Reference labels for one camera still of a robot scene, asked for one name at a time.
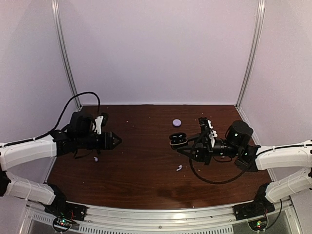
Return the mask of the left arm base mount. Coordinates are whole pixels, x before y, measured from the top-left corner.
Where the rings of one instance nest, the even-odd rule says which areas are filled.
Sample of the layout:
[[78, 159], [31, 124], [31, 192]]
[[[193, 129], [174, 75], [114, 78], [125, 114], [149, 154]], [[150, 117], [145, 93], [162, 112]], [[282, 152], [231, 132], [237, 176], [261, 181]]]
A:
[[87, 207], [70, 202], [61, 203], [60, 205], [43, 204], [44, 211], [55, 217], [66, 218], [70, 221], [84, 221]]

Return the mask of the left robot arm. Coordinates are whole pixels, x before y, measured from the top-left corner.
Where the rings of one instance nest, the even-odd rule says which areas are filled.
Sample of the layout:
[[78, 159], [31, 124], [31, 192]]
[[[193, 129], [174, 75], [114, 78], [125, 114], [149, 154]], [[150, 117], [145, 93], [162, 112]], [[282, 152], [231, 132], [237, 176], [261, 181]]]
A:
[[1, 144], [0, 195], [36, 201], [51, 206], [59, 216], [68, 215], [70, 205], [57, 186], [30, 181], [12, 174], [9, 169], [37, 159], [77, 154], [79, 149], [113, 150], [122, 139], [113, 132], [102, 130], [107, 120], [106, 113], [93, 118], [89, 114], [74, 112], [69, 124], [61, 130], [54, 128], [35, 138]]

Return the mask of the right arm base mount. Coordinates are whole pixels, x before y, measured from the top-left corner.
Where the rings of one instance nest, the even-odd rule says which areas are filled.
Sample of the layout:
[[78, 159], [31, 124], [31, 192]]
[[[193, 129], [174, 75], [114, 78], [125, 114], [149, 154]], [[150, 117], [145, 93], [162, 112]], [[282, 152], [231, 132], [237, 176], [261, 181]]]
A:
[[251, 219], [258, 216], [265, 217], [268, 213], [274, 212], [275, 207], [271, 203], [252, 201], [233, 206], [234, 215], [237, 221]]

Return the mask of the black earbud charging case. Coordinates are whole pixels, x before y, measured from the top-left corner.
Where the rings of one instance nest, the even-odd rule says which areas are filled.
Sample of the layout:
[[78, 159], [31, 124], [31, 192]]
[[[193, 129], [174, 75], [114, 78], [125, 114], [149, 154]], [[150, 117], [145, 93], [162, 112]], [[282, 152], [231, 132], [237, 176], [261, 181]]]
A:
[[183, 132], [174, 133], [170, 135], [169, 140], [170, 140], [169, 144], [172, 147], [184, 146], [187, 145], [188, 142], [187, 135]]

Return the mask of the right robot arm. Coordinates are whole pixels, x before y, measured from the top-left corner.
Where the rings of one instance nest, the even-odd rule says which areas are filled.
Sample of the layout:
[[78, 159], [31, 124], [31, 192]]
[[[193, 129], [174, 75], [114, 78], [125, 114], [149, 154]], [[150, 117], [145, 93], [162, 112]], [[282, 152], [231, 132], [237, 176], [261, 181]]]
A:
[[185, 133], [170, 135], [170, 146], [192, 162], [209, 165], [215, 156], [227, 156], [235, 160], [241, 170], [237, 176], [225, 181], [211, 181], [199, 174], [200, 180], [214, 185], [230, 183], [240, 178], [245, 172], [258, 172], [271, 168], [301, 167], [301, 170], [276, 182], [264, 184], [250, 204], [254, 215], [262, 214], [268, 206], [284, 197], [296, 194], [312, 187], [312, 142], [307, 140], [293, 145], [260, 146], [250, 145], [253, 129], [242, 120], [235, 120], [228, 128], [225, 138], [217, 137], [212, 122], [199, 118], [200, 133], [187, 137]]

